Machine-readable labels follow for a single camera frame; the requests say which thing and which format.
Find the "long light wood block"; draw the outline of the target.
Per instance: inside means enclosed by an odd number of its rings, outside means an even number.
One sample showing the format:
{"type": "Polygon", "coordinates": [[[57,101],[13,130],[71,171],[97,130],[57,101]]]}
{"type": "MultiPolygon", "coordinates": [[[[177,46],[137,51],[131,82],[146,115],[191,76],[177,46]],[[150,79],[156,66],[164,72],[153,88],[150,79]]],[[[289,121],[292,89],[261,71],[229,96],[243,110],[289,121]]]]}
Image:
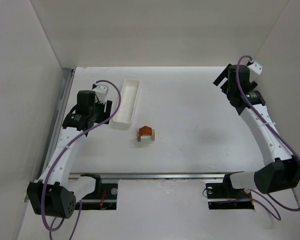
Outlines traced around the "long light wood block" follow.
{"type": "MultiPolygon", "coordinates": [[[[152,135],[155,136],[155,130],[152,130],[152,135]]],[[[139,131],[136,132],[136,137],[139,137],[139,131]]]]}

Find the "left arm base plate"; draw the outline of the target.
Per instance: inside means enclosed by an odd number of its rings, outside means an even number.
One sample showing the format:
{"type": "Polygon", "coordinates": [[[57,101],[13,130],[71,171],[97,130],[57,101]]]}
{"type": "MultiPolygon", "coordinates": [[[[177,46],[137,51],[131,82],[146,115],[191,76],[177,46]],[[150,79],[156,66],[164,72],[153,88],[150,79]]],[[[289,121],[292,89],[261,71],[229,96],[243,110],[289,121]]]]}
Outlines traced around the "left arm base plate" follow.
{"type": "Polygon", "coordinates": [[[80,202],[82,210],[116,210],[119,185],[113,181],[88,178],[86,181],[75,181],[70,184],[68,190],[73,193],[75,199],[70,200],[65,207],[66,213],[79,210],[80,202]]]}

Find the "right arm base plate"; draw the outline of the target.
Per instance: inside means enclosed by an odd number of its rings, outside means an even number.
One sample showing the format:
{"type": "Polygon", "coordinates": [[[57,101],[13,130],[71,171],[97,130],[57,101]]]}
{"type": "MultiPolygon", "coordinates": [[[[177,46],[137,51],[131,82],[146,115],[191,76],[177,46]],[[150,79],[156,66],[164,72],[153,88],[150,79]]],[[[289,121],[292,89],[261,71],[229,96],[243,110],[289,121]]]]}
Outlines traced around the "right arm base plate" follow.
{"type": "Polygon", "coordinates": [[[207,182],[205,190],[210,210],[254,210],[251,194],[243,189],[228,188],[221,182],[207,182]]]}

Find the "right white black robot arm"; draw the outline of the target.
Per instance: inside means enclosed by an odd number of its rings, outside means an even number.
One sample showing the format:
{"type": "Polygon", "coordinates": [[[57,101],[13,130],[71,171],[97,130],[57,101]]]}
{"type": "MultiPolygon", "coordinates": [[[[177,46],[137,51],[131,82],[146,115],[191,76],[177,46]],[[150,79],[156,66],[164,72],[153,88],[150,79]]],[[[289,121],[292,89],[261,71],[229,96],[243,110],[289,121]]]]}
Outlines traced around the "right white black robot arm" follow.
{"type": "Polygon", "coordinates": [[[230,173],[224,182],[233,189],[257,189],[262,194],[292,189],[300,181],[300,160],[269,128],[271,120],[266,102],[255,88],[254,79],[262,72],[257,62],[246,65],[228,64],[213,82],[220,86],[229,103],[249,127],[263,158],[264,166],[256,172],[230,173]]]}

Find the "white plastic tray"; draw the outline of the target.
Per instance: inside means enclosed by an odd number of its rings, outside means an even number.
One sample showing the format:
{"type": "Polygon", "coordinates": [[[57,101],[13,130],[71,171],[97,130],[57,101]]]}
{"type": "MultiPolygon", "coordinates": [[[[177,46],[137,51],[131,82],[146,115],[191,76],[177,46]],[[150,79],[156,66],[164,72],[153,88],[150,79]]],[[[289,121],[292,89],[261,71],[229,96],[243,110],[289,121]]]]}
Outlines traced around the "white plastic tray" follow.
{"type": "Polygon", "coordinates": [[[141,81],[126,78],[121,88],[121,103],[118,112],[113,117],[113,129],[126,130],[131,127],[136,112],[141,81]]]}

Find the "orange roof wood block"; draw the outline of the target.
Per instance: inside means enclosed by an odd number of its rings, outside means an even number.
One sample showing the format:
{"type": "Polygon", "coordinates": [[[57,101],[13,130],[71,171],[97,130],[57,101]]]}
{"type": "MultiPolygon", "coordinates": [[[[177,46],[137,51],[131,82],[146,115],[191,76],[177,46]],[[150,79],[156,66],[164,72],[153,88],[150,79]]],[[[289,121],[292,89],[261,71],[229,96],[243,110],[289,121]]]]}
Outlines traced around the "orange roof wood block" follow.
{"type": "Polygon", "coordinates": [[[149,126],[143,126],[139,129],[139,132],[152,132],[152,128],[149,126]]]}

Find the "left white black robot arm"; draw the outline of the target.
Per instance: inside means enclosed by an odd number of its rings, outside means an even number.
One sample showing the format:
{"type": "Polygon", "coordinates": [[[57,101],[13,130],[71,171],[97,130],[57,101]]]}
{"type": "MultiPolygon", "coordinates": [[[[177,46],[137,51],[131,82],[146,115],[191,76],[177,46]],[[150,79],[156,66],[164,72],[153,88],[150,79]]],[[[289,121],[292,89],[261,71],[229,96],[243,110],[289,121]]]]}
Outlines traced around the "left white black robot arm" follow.
{"type": "Polygon", "coordinates": [[[72,165],[87,135],[70,143],[79,134],[94,124],[108,124],[112,101],[106,100],[109,88],[103,84],[92,90],[80,90],[76,105],[66,115],[62,123],[55,151],[36,182],[30,182],[27,195],[33,211],[41,215],[41,198],[45,193],[44,208],[46,216],[68,219],[72,216],[76,203],[87,195],[101,191],[101,178],[96,174],[83,174],[78,180],[68,183],[72,165]]]}

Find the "orange arch wood block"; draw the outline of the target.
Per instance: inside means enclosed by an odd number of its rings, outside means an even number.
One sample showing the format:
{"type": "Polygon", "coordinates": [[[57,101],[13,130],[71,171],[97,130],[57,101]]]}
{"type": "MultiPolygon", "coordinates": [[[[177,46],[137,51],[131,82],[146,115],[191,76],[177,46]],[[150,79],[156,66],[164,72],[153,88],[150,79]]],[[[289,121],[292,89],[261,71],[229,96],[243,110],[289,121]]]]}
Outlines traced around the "orange arch wood block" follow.
{"type": "Polygon", "coordinates": [[[147,132],[144,132],[144,131],[139,131],[138,132],[138,135],[140,137],[152,137],[153,136],[153,132],[151,131],[147,131],[147,132]]]}

